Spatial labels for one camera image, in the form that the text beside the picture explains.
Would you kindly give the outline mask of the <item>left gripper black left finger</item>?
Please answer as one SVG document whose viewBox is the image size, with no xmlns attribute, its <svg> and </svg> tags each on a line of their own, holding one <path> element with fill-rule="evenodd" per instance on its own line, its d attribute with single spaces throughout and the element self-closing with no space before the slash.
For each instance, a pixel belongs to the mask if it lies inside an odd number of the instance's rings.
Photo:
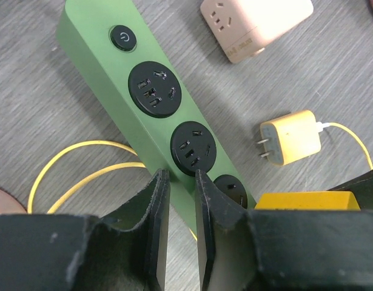
<svg viewBox="0 0 373 291">
<path fill-rule="evenodd" d="M 170 177 L 92 215 L 0 215 L 0 290 L 163 290 Z"/>
</svg>

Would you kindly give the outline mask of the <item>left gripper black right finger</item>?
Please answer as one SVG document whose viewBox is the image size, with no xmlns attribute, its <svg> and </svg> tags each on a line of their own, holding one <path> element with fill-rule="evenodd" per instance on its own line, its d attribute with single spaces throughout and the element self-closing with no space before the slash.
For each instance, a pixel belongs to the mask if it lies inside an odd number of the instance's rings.
<svg viewBox="0 0 373 291">
<path fill-rule="evenodd" d="M 373 290 L 373 170 L 339 185 L 359 210 L 254 210 L 195 175 L 202 290 Z"/>
</svg>

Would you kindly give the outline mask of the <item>yellow cube socket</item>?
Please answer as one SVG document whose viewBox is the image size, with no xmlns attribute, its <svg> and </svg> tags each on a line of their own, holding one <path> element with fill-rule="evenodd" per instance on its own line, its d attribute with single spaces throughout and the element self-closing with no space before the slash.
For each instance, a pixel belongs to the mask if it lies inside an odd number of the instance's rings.
<svg viewBox="0 0 373 291">
<path fill-rule="evenodd" d="M 360 210 L 350 191 L 264 193 L 256 209 L 264 210 Z"/>
</svg>

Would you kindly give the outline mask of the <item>yellow charger plug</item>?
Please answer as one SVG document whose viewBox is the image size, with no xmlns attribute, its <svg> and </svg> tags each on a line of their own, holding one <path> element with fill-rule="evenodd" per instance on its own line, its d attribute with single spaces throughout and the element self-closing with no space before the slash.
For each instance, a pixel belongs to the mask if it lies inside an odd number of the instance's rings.
<svg viewBox="0 0 373 291">
<path fill-rule="evenodd" d="M 321 150 L 321 124 L 310 110 L 290 113 L 260 124 L 264 146 L 261 157 L 277 166 L 285 166 Z"/>
</svg>

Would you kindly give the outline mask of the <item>green power strip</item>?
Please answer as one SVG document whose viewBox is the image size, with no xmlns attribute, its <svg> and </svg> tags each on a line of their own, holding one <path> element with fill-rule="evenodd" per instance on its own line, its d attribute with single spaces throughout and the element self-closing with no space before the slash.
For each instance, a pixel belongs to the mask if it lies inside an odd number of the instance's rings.
<svg viewBox="0 0 373 291">
<path fill-rule="evenodd" d="M 195 171 L 255 200 L 132 1 L 67 1 L 58 41 L 150 173 L 170 173 L 170 201 L 195 230 Z"/>
</svg>

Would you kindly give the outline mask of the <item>pink cube socket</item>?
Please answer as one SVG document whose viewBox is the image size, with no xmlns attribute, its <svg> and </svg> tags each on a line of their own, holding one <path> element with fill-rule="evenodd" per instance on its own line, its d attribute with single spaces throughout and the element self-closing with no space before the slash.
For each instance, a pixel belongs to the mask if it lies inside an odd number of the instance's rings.
<svg viewBox="0 0 373 291">
<path fill-rule="evenodd" d="M 228 60 L 236 64 L 310 17 L 308 0 L 204 0 L 200 11 Z"/>
</svg>

